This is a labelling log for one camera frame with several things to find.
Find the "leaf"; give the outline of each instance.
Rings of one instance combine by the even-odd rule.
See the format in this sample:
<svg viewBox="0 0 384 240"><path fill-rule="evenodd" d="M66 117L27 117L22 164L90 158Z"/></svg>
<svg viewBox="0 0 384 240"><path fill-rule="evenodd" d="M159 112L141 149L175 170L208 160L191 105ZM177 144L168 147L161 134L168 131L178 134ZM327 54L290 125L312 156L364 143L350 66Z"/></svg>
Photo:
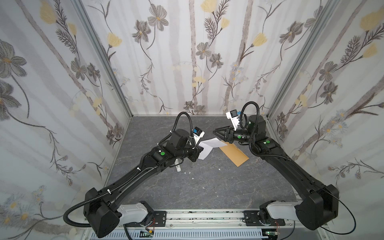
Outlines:
<svg viewBox="0 0 384 240"><path fill-rule="evenodd" d="M111 54L108 56L108 60L111 60L112 55L114 55L115 53L116 53L116 51L114 51L113 53L111 53Z"/></svg>
<svg viewBox="0 0 384 240"><path fill-rule="evenodd" d="M265 11L265 13L267 14L267 16L268 16L268 12L266 11L265 8L263 8L263 7L261 7L261 6L258 6L258 7L261 8L261 9L263 9L263 10Z"/></svg>
<svg viewBox="0 0 384 240"><path fill-rule="evenodd" d="M109 2L108 2L108 5L107 5L107 12L105 13L104 18L107 18L107 16L108 16L109 5L110 5L110 4L111 4L111 0L109 0Z"/></svg>
<svg viewBox="0 0 384 240"><path fill-rule="evenodd" d="M207 38L212 39L216 35L216 23L211 18L204 21L205 31L208 33Z"/></svg>
<svg viewBox="0 0 384 240"><path fill-rule="evenodd" d="M360 51L360 37L353 36L353 38L348 42L347 48L345 49L345 54L341 57L341 63L350 62Z"/></svg>
<svg viewBox="0 0 384 240"><path fill-rule="evenodd" d="M285 0L282 1L281 3L279 3L279 5L277 5L277 6L274 8L274 10L267 16L267 18L270 17L270 16L275 12L275 10L276 10L276 9L283 3L283 2L285 2Z"/></svg>

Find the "white paper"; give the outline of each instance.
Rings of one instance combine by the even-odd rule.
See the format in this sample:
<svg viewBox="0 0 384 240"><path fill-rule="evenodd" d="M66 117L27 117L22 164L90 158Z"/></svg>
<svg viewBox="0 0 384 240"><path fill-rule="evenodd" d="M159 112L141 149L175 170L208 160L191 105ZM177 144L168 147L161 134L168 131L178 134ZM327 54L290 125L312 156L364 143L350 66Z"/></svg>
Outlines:
<svg viewBox="0 0 384 240"><path fill-rule="evenodd" d="M200 143L202 143L202 142L207 144L210 147L224 147L227 145L225 142L218 140L217 137L209 139L209 140L201 141Z"/></svg>
<svg viewBox="0 0 384 240"><path fill-rule="evenodd" d="M217 137L205 140L199 143L199 146L203 147L204 150L199 154L198 159L204 160L214 147L223 147L227 144L218 140Z"/></svg>

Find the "metal bracket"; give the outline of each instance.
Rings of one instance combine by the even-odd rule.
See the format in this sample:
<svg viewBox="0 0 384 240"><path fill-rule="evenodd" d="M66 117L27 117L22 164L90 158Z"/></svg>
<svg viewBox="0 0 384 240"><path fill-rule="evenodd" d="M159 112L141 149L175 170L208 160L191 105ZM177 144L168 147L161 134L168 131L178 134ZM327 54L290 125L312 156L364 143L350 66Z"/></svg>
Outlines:
<svg viewBox="0 0 384 240"><path fill-rule="evenodd" d="M265 226L263 225L259 220L259 211L244 211L244 219L243 222L250 227L250 226ZM276 222L279 224L279 226L285 226L284 219L276 219ZM276 223L271 223L269 226L276 226Z"/></svg>

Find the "gray flower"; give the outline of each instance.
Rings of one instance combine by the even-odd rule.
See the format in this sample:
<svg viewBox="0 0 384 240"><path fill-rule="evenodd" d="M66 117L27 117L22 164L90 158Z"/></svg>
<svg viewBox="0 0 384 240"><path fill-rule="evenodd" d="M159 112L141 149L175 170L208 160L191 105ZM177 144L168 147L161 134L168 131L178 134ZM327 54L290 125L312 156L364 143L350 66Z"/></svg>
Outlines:
<svg viewBox="0 0 384 240"><path fill-rule="evenodd" d="M88 73L96 82L97 77L100 77L100 70L96 70L95 66L92 63L89 63L88 65Z"/></svg>
<svg viewBox="0 0 384 240"><path fill-rule="evenodd" d="M221 66L224 64L223 62L220 61L221 56L220 54L212 54L211 58L209 59L210 62L212 62L211 68L214 66L217 66L218 68L221 68Z"/></svg>
<svg viewBox="0 0 384 240"><path fill-rule="evenodd" d="M76 72L76 78L79 79L81 77L81 80L85 79L85 75L87 73L87 68L82 65L80 66L80 62L77 58L74 58L74 61L71 62L71 69L72 71Z"/></svg>
<svg viewBox="0 0 384 240"><path fill-rule="evenodd" d="M211 55L211 51L208 51L207 49L209 48L208 42L206 43L199 43L197 45L197 53L196 55L200 55L200 59L204 59L205 57L209 57Z"/></svg>
<svg viewBox="0 0 384 240"><path fill-rule="evenodd" d="M335 85L333 82L324 86L324 92L320 95L321 98L325 98L324 104L333 102L332 94L336 94L337 88L338 85Z"/></svg>
<svg viewBox="0 0 384 240"><path fill-rule="evenodd" d="M0 80L0 121L9 119L8 108L18 108L19 101L11 96L13 87L11 84Z"/></svg>
<svg viewBox="0 0 384 240"><path fill-rule="evenodd" d="M108 130L107 139L109 140L110 145L112 145L114 137L115 137L115 134L114 134L113 130Z"/></svg>
<svg viewBox="0 0 384 240"><path fill-rule="evenodd" d="M321 76L319 77L319 80L322 81L325 78L325 81L329 82L332 80L332 74L334 71L336 71L337 64L333 64L333 61L329 61L324 65L324 69L320 69L319 73Z"/></svg>
<svg viewBox="0 0 384 240"><path fill-rule="evenodd" d="M149 28L148 23L144 21L139 22L136 20L135 29L137 30L137 33L132 34L132 36L135 38L135 42L139 43L141 38L148 42L147 34L151 33L151 29Z"/></svg>
<svg viewBox="0 0 384 240"><path fill-rule="evenodd" d="M0 78L7 78L11 71L19 77L26 76L26 72L20 66L26 64L22 57L15 56L12 45L0 40Z"/></svg>
<svg viewBox="0 0 384 240"><path fill-rule="evenodd" d="M185 110L189 110L189 109L193 109L193 106L194 106L195 104L192 102L192 101L185 101L185 107L184 107L184 109Z"/></svg>
<svg viewBox="0 0 384 240"><path fill-rule="evenodd" d="M303 30L303 23L301 22L294 22L288 29L288 32L286 34L280 35L280 43L283 43L284 41L288 40L288 42L293 42L293 39L296 35L301 34Z"/></svg>
<svg viewBox="0 0 384 240"><path fill-rule="evenodd" d="M278 122L284 122L285 120L285 115L283 112L281 112L279 115L277 115L277 121Z"/></svg>
<svg viewBox="0 0 384 240"><path fill-rule="evenodd" d="M116 123L115 129L114 129L114 133L115 133L116 137L122 136L122 127L119 125L118 122Z"/></svg>
<svg viewBox="0 0 384 240"><path fill-rule="evenodd" d="M318 9L316 9L313 13L314 18L308 18L304 24L304 27L306 28L312 27L316 23L316 20L319 17L322 10L323 10L323 6L320 6Z"/></svg>
<svg viewBox="0 0 384 240"><path fill-rule="evenodd" d="M285 135L288 133L287 126L281 125L279 127L279 134L281 135L281 138L285 138Z"/></svg>
<svg viewBox="0 0 384 240"><path fill-rule="evenodd" d="M197 105L196 107L195 107L195 113L196 114L204 114L204 113L206 113L207 111L205 110L205 106L203 105L203 106L201 106L201 105Z"/></svg>
<svg viewBox="0 0 384 240"><path fill-rule="evenodd" d="M151 7L149 8L149 12L154 16L148 17L148 23L151 26L156 26L160 31L164 30L163 25L168 26L168 21L164 18L167 16L167 11L160 5L157 7L151 3Z"/></svg>

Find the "wire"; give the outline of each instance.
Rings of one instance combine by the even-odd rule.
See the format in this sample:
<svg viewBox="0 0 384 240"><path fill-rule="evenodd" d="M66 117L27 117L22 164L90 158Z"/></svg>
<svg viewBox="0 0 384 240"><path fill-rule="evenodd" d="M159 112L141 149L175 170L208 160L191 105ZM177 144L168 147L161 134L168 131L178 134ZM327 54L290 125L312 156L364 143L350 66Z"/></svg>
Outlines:
<svg viewBox="0 0 384 240"><path fill-rule="evenodd" d="M125 234L127 235L128 239L129 239L129 240L133 240L133 239L130 237L129 233L128 233L127 224L123 224L123 226L124 226Z"/></svg>
<svg viewBox="0 0 384 240"><path fill-rule="evenodd" d="M293 229L292 229L291 233L288 236L286 236L285 238L282 238L280 240L283 240L283 239L286 239L286 238L290 237L293 234L293 231L295 230L295 225L296 225L296 222L293 221Z"/></svg>
<svg viewBox="0 0 384 240"><path fill-rule="evenodd" d="M331 195L332 197L334 197L334 198L336 198L341 204L343 204L344 205L344 207L349 211L349 213L351 214L351 216L352 216L352 218L353 218L353 222L354 222L354 227L353 227L353 229L351 230L351 231L349 231L349 232L347 232L347 233L337 233L337 232L333 232L333 231L330 231L330 230L328 230L328 229L326 229L326 228L323 228L322 226L320 226L322 229L324 229L324 230L326 230L326 231L328 231L328 232L331 232L331 233L334 233L334 234L338 234L338 235L347 235L347 234L350 234L350 233L352 233L355 229L356 229L356 219L355 219L355 216L352 214L352 212L351 212L351 210L340 200L340 199L338 199L337 197L335 197L334 195L332 195L331 193L329 193L329 192L327 192L327 191L325 191L326 193L328 193L329 195Z"/></svg>

